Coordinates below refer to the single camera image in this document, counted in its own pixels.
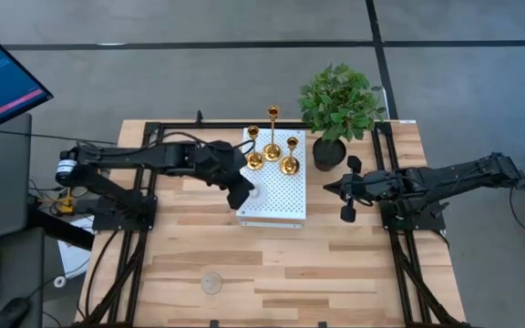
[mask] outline gray floor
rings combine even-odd
[[[525,39],[525,2],[375,0],[385,41]],[[362,0],[0,0],[4,44],[369,40]],[[372,48],[15,51],[56,98],[33,110],[34,131],[116,140],[125,118],[264,118],[271,103],[297,118],[298,86],[345,61],[380,82]],[[502,151],[525,170],[525,47],[388,48],[400,118],[418,121],[429,165]],[[34,139],[32,177],[53,183],[71,142]],[[506,190],[450,200],[451,257],[468,320],[525,326],[525,231]],[[525,221],[525,192],[514,194]],[[48,276],[57,249],[46,250]],[[69,323],[79,283],[46,290]]]

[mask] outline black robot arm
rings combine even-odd
[[[361,169],[358,158],[348,158],[348,166],[351,173],[324,186],[347,202],[342,209],[342,220],[345,221],[355,220],[353,200],[368,206],[374,201],[387,201],[393,205],[392,211],[400,220],[423,214],[437,217],[448,205],[431,206],[439,200],[480,187],[516,187],[524,178],[511,158],[500,153],[441,169],[376,170],[364,177],[358,174]]]
[[[66,187],[85,187],[101,197],[98,209],[111,211],[117,216],[115,224],[120,230],[151,229],[157,208],[157,198],[144,196],[139,190],[126,190],[103,177],[100,169],[149,169],[170,177],[189,176],[228,190],[228,204],[237,210],[248,199],[254,186],[243,177],[240,169],[246,159],[238,147],[228,142],[182,141],[156,143],[139,149],[105,148],[78,145],[60,153],[56,180]]]

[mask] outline gold candlestick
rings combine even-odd
[[[297,147],[299,141],[295,137],[287,139],[287,146],[289,147],[289,156],[281,160],[281,172],[286,175],[293,175],[299,171],[299,160],[293,157],[293,150]]]
[[[269,117],[271,117],[271,143],[264,146],[264,157],[266,160],[276,161],[281,157],[281,148],[274,143],[274,121],[279,116],[281,110],[277,106],[269,107]]]
[[[254,141],[252,152],[246,157],[247,167],[249,169],[260,169],[264,165],[264,157],[263,154],[256,151],[256,137],[259,135],[259,128],[250,126],[248,127],[247,132],[248,136]]]

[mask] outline white pegboard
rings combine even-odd
[[[293,156],[299,160],[299,171],[288,176],[281,172],[281,160],[289,156],[287,139],[299,140]],[[242,133],[243,140],[249,140],[247,129]],[[271,143],[271,130],[261,128],[256,139],[256,151],[263,153],[264,146]],[[252,170],[244,167],[241,174],[254,184],[256,190],[251,193],[242,206],[236,211],[241,218],[272,218],[305,220],[305,131],[276,129],[274,143],[281,147],[281,158],[274,162],[266,160],[261,169]],[[251,144],[243,147],[248,150]]]

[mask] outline wood grain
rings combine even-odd
[[[125,121],[119,145],[138,147],[145,122]],[[392,125],[400,165],[426,165],[417,125]],[[239,129],[186,132],[232,144],[242,140]],[[318,137],[307,135],[307,149]],[[348,155],[363,161],[362,173],[376,169],[370,135],[346,146]],[[342,164],[319,172],[311,152],[306,156],[307,220],[300,230],[241,227],[226,203],[226,192],[195,179],[159,177],[159,210],[148,238],[135,325],[207,326],[210,320],[219,320],[221,326],[316,326],[320,321],[330,326],[402,326],[390,243],[377,206],[356,205],[356,222],[341,221],[341,201],[322,186],[340,179],[348,168]],[[113,170],[111,178],[130,188],[134,173]],[[95,238],[89,269],[109,234]],[[447,246],[426,231],[415,237],[429,288],[453,316],[465,320]],[[91,307],[114,280],[121,238],[122,233],[99,265]],[[219,293],[201,290],[200,279],[206,272],[223,278]],[[128,292],[122,293],[121,319],[128,297]]]

